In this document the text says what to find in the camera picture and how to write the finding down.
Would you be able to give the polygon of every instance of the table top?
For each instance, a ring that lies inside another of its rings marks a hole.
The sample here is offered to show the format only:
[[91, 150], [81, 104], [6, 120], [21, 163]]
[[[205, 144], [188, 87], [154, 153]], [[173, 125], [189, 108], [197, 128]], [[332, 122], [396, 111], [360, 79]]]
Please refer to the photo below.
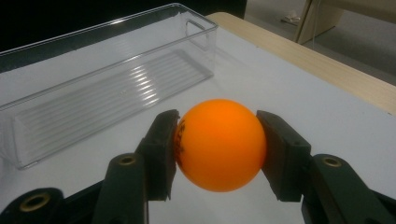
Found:
[[208, 18], [227, 31], [270, 51], [308, 73], [396, 115], [395, 86], [228, 13], [219, 12], [209, 15]]
[[[209, 18], [219, 23], [212, 78], [27, 170], [0, 161], [0, 210], [32, 189], [53, 187], [68, 197], [101, 181], [108, 162], [133, 152], [156, 115], [169, 109], [183, 115], [213, 98], [279, 115], [311, 144], [313, 155], [343, 158], [369, 188], [396, 198], [396, 190], [389, 187], [396, 185], [392, 172], [396, 117], [391, 115], [396, 104], [389, 97], [395, 92], [391, 86], [231, 15]], [[346, 75], [351, 77], [344, 83]], [[199, 189], [177, 171], [172, 200], [149, 202], [149, 219], [150, 223], [304, 223], [301, 205], [278, 202], [262, 173], [241, 189], [214, 193]]]

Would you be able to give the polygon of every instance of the ball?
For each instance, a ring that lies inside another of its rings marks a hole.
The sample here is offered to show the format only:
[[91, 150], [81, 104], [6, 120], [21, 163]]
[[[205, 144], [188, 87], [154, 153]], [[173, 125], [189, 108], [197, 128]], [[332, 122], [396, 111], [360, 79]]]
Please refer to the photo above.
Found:
[[202, 102], [177, 125], [177, 165], [192, 183], [215, 192], [245, 186], [262, 168], [263, 127], [243, 105], [225, 99]]

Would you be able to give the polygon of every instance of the plastic bin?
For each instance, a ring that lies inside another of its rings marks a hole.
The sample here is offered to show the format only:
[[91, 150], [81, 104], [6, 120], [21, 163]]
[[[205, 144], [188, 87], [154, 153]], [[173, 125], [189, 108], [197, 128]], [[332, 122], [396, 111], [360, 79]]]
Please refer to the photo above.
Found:
[[1, 156], [30, 167], [212, 77], [216, 30], [172, 4], [1, 52]]

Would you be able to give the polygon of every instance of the orange ball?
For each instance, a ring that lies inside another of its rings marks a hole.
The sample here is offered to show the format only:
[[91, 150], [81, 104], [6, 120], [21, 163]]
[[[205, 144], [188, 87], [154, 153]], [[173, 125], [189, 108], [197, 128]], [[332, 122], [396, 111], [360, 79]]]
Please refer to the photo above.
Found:
[[245, 186], [262, 168], [263, 127], [244, 106], [209, 100], [194, 106], [177, 125], [178, 167], [195, 185], [216, 192]]

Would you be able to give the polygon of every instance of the white surface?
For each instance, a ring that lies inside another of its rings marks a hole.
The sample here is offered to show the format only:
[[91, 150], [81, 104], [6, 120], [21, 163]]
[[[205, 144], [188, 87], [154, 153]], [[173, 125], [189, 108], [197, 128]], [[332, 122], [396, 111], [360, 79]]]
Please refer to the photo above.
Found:
[[[3, 162], [0, 209], [31, 189], [55, 187], [67, 197], [87, 188], [104, 178], [113, 157], [134, 151], [158, 113], [175, 108], [183, 115], [212, 98], [278, 114], [312, 145], [312, 154], [345, 159], [370, 188], [396, 198], [395, 117], [222, 29], [216, 60], [213, 78], [28, 170]], [[262, 173], [239, 190], [212, 193], [177, 172], [172, 200], [150, 202], [149, 212], [150, 223], [304, 223], [300, 205], [277, 202]]]

